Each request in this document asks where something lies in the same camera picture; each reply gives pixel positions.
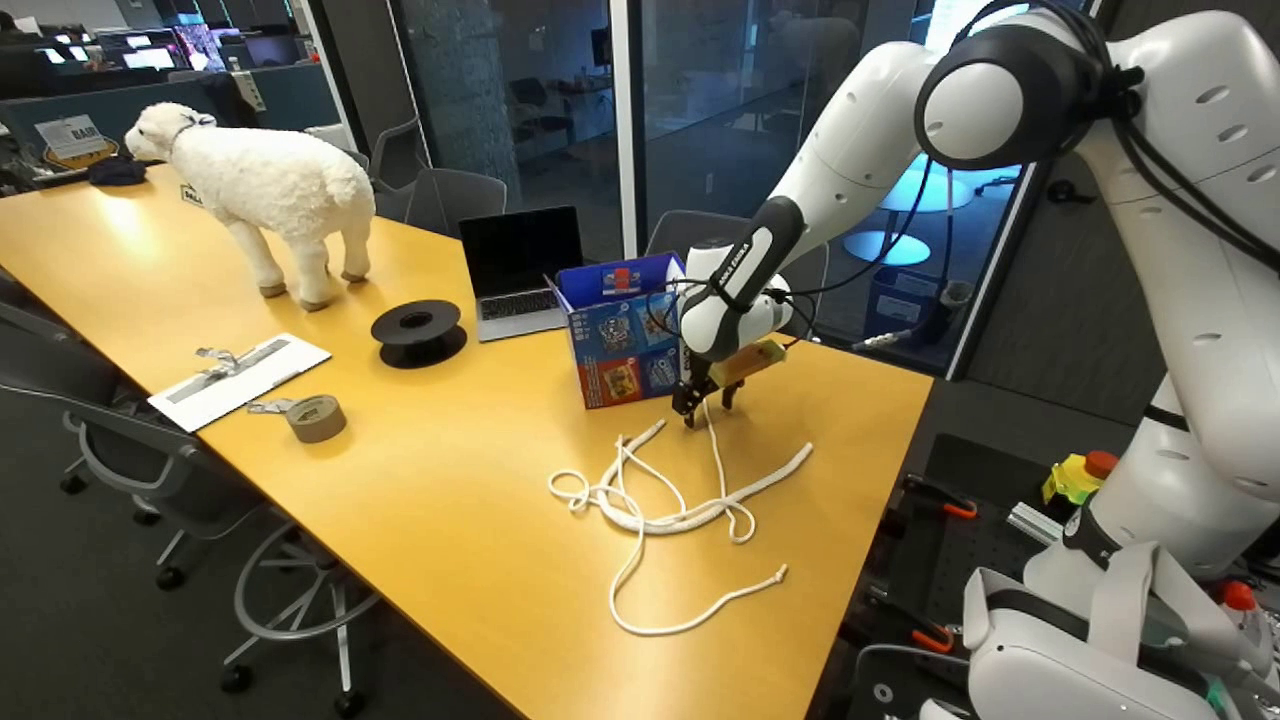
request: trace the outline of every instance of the glass window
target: glass window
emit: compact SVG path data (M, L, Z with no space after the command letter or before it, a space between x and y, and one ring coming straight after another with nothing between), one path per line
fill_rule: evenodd
M826 97L883 38L949 48L985 0L639 0L639 237L669 207L750 217L792 162ZM925 205L883 263L883 233L904 222L916 188ZM960 321L987 272L1019 169L949 171L925 154L879 210L795 259L792 286L812 290L795 311L824 344L853 346L875 331L918 331L887 359L944 370Z
M615 115L603 0L390 0L432 160L509 181L511 207L581 217L615 259Z

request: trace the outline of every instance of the notebook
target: notebook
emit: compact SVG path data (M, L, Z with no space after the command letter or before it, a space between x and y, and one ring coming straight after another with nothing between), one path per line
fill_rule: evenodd
M461 220L478 344L565 329L553 275L585 263L574 207Z

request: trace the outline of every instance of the paper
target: paper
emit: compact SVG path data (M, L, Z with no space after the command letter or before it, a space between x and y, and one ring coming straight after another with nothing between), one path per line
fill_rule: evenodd
M283 379L325 362L326 350L299 337L270 337L252 350L235 357L235 368L201 368L170 389L146 396L156 411L175 421L182 430L201 430L204 425L252 402L255 396L279 389Z

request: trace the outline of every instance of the wooden table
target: wooden table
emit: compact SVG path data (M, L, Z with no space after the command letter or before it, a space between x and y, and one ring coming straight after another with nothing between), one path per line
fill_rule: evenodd
M597 476L615 437L669 421L642 455L699 500L716 488L708 430L669 398L587 411L565 331L381 362L369 322L405 298L453 298L474 329L455 241L376 220L371 285L302 311L260 298L218 222L151 169L138 188L0 201L0 263L146 392L201 368L201 344L244 350L283 329L326 346L276 396L333 392L338 437L299 443L249 411L201 437L527 717L802 717L927 396L927 376L808 344L748 379L716 421L730 488L802 438L815 455L750 500L750 545L727 545L723 525L651 539L624 610L684 620L777 565L792 571L689 635L639 640L603 608L633 535L565 511L546 473Z

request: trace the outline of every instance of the sheep statue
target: sheep statue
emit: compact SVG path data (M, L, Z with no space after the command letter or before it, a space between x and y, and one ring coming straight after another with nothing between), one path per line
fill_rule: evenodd
M230 233L264 295L286 295L317 311L338 295L326 272L325 237L342 237L342 280L369 275L369 171L338 149L270 126L215 126L211 115L182 105L146 105L124 136L134 160L167 160L182 193ZM283 285L264 241L279 233L295 259L295 285Z

